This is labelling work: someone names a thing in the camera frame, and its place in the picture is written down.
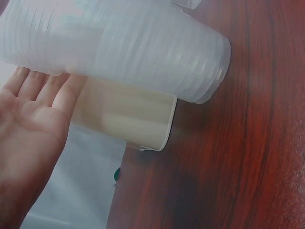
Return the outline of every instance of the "stack of plastic cups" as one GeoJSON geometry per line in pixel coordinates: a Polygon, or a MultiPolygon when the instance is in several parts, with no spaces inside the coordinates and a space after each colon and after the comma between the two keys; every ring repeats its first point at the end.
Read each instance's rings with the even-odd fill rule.
{"type": "Polygon", "coordinates": [[[10,0],[0,58],[132,83],[203,103],[223,80],[230,43],[168,5],[136,0],[10,0]]]}

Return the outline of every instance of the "finger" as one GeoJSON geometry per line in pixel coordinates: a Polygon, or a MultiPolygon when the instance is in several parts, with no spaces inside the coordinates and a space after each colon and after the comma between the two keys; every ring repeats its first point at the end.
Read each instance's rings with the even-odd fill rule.
{"type": "Polygon", "coordinates": [[[30,71],[28,77],[20,88],[18,97],[35,101],[42,89],[47,74],[30,71]]]}
{"type": "Polygon", "coordinates": [[[57,93],[52,107],[60,110],[70,121],[76,101],[87,81],[87,77],[71,75],[57,93]]]}
{"type": "Polygon", "coordinates": [[[3,89],[9,90],[17,96],[24,80],[28,77],[29,72],[30,70],[27,68],[17,67],[15,73],[4,84],[3,89]]]}
{"type": "Polygon", "coordinates": [[[36,101],[40,101],[43,105],[51,107],[55,96],[57,95],[60,88],[69,78],[69,74],[61,74],[59,76],[49,76],[44,87],[37,96],[36,101]]]}
{"type": "Polygon", "coordinates": [[[44,80],[43,87],[46,85],[46,83],[47,83],[49,77],[50,77],[50,75],[47,75],[46,79],[44,80]]]}

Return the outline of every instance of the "reddish-brown wood surface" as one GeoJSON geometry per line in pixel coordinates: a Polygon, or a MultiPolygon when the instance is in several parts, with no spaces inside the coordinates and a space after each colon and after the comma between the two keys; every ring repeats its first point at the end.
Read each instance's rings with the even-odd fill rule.
{"type": "Polygon", "coordinates": [[[166,149],[126,150],[110,229],[305,228],[305,1],[203,0],[232,45],[213,98],[179,101],[166,149]]]}

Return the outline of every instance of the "wood grain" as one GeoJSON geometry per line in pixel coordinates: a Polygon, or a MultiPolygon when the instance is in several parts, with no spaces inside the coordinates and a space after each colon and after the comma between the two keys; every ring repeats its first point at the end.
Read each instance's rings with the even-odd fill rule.
{"type": "Polygon", "coordinates": [[[110,229],[305,228],[305,1],[203,0],[232,60],[213,98],[178,102],[161,153],[126,150],[110,229]]]}

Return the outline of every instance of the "hand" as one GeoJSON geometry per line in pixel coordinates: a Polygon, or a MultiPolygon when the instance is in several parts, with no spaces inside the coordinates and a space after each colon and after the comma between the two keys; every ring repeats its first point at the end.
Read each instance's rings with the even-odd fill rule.
{"type": "Polygon", "coordinates": [[[18,228],[65,146],[86,82],[17,68],[0,89],[0,228],[18,228]]]}

